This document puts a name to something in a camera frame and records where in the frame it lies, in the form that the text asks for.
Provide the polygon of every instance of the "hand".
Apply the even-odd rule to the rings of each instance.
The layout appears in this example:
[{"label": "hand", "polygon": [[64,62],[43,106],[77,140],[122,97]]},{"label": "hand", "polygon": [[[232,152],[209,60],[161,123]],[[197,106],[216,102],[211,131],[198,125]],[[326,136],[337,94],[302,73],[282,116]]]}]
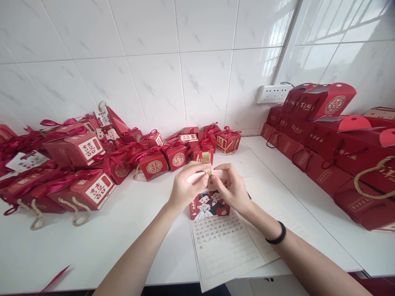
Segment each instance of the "hand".
[{"label": "hand", "polygon": [[237,173],[233,164],[221,164],[214,169],[227,170],[230,176],[231,186],[226,188],[221,180],[215,176],[211,176],[211,180],[221,193],[223,199],[239,212],[242,216],[250,209],[252,202],[248,196],[244,179]]},{"label": "hand", "polygon": [[174,178],[173,190],[168,203],[179,209],[180,212],[185,209],[199,193],[204,191],[209,175],[203,175],[195,185],[190,184],[187,179],[197,171],[207,169],[210,166],[210,163],[203,164],[196,161],[191,161],[184,166],[182,171]]}]

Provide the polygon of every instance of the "electrical outlet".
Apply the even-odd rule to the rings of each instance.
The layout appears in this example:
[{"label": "electrical outlet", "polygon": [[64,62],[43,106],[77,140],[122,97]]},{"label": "electrical outlet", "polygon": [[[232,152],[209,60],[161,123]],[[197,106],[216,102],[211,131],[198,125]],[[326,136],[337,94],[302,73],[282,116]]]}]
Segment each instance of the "electrical outlet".
[{"label": "electrical outlet", "polygon": [[284,103],[291,89],[290,84],[260,86],[256,93],[256,102],[257,104]]}]

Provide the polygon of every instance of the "left hand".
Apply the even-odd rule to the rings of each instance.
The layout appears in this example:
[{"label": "left hand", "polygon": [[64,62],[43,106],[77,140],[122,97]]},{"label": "left hand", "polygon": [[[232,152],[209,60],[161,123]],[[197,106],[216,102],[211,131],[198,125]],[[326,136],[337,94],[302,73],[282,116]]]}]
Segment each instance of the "left hand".
[{"label": "left hand", "polygon": [[182,171],[174,178],[173,190],[168,203],[175,206],[180,211],[185,209],[185,207],[189,205],[199,193],[203,192],[205,187],[207,187],[209,175],[203,175],[195,185],[190,184],[187,179],[197,171],[207,169],[210,166],[210,163],[203,164],[196,161],[191,161],[184,166]]}]

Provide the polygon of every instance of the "gift tag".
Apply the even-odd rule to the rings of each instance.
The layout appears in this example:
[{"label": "gift tag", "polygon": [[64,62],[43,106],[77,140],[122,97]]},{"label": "gift tag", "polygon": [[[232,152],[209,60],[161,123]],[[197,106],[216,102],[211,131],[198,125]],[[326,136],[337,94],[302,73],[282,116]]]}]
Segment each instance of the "gift tag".
[{"label": "gift tag", "polygon": [[112,124],[112,121],[111,121],[110,115],[108,114],[106,106],[101,107],[101,111],[96,110],[95,115],[96,115],[96,118],[98,120],[98,124],[100,127],[104,127],[104,126]]},{"label": "gift tag", "polygon": [[33,167],[42,165],[48,160],[48,157],[42,155],[36,150],[30,151],[27,154],[19,152],[9,163],[6,164],[6,167],[13,169],[18,173],[23,173]]}]

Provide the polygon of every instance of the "groom illustration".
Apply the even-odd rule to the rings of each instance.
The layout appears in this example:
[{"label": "groom illustration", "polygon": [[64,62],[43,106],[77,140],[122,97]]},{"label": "groom illustration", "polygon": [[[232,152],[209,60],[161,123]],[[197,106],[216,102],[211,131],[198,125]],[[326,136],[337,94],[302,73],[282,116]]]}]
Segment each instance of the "groom illustration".
[{"label": "groom illustration", "polygon": [[213,199],[213,201],[211,202],[211,205],[210,205],[211,206],[211,208],[210,208],[211,214],[221,216],[222,215],[221,210],[218,209],[218,207],[223,208],[225,205],[225,201],[222,199],[222,196],[218,190],[215,190],[212,193],[211,197]]}]

